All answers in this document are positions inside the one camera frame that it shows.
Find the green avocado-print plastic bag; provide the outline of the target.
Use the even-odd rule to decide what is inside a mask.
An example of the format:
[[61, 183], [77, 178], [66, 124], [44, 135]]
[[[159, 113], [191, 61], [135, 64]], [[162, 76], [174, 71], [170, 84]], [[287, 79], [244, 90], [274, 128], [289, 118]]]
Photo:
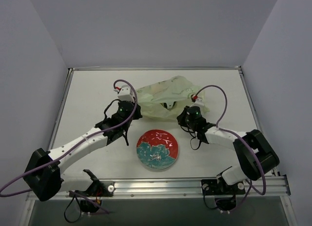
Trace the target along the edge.
[[183, 76], [141, 87], [136, 90], [141, 114], [149, 119], [174, 121], [185, 106], [192, 105], [191, 96], [201, 88]]

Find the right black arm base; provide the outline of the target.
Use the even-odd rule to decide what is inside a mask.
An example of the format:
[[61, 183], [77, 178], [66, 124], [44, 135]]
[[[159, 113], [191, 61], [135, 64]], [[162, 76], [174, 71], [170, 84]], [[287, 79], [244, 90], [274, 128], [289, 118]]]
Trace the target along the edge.
[[[205, 207], [209, 210], [219, 210], [221, 213], [225, 212], [227, 214], [230, 214], [238, 206], [236, 197], [246, 194], [243, 182], [228, 185], [222, 178], [202, 179], [201, 188]], [[207, 196], [213, 197], [214, 206], [207, 204]]]

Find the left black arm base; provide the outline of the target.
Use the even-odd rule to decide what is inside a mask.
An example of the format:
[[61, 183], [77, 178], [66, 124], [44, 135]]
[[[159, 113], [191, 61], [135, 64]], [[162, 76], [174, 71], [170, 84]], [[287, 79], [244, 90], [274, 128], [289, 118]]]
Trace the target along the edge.
[[[115, 183], [114, 181], [100, 181], [90, 170], [83, 170], [86, 174], [89, 175], [92, 183], [87, 188], [87, 190], [83, 191], [83, 195], [86, 197], [95, 197], [95, 202], [98, 205], [102, 205], [102, 200], [100, 197], [113, 197], [115, 191]], [[100, 207], [95, 206], [87, 200], [80, 200], [80, 209], [84, 213], [108, 213], [108, 211], [101, 209]]]

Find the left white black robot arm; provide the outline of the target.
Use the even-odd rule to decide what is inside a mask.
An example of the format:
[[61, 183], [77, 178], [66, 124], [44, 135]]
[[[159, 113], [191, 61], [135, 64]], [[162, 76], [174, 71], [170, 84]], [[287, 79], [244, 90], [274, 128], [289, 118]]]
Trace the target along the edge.
[[115, 114], [98, 122], [85, 136], [51, 151], [33, 152], [23, 179], [40, 201], [47, 201], [61, 189], [61, 174], [73, 163], [89, 153], [103, 148], [123, 137], [133, 120], [142, 118], [141, 107], [130, 101], [119, 101]]

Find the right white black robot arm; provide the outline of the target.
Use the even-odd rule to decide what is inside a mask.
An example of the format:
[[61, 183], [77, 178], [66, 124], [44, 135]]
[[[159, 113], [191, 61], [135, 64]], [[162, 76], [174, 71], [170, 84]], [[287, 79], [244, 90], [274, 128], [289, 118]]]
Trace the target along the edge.
[[177, 116], [179, 126], [193, 133], [200, 144], [214, 144], [235, 151], [239, 165], [231, 166], [217, 177], [216, 187], [228, 193], [234, 184], [249, 179], [256, 181], [280, 164], [279, 157], [259, 130], [235, 132], [209, 123], [199, 106], [185, 106]]

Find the red and teal flower plate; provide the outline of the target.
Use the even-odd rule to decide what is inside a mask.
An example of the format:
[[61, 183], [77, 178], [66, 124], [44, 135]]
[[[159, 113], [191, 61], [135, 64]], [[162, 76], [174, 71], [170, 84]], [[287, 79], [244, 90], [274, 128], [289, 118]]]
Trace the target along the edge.
[[151, 170], [165, 170], [176, 162], [179, 146], [169, 132], [149, 130], [139, 138], [136, 153], [145, 167]]

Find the aluminium front rail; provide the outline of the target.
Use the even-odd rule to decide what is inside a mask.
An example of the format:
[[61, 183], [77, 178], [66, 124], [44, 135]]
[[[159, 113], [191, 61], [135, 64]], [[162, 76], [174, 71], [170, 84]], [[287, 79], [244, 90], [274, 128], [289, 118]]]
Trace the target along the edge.
[[[202, 196], [201, 180], [199, 178], [167, 178], [167, 179], [100, 179], [100, 181], [114, 181], [115, 191], [111, 198], [114, 199], [170, 199], [170, 198], [197, 198]], [[287, 177], [267, 176], [266, 186], [262, 180], [253, 181], [251, 188], [246, 181], [242, 181], [250, 196], [259, 196], [259, 192], [266, 190], [266, 196], [289, 196]], [[72, 178], [68, 183], [62, 184], [60, 191], [50, 200], [65, 200], [72, 197], [70, 191], [79, 191], [80, 194], [91, 185], [90, 178]]]

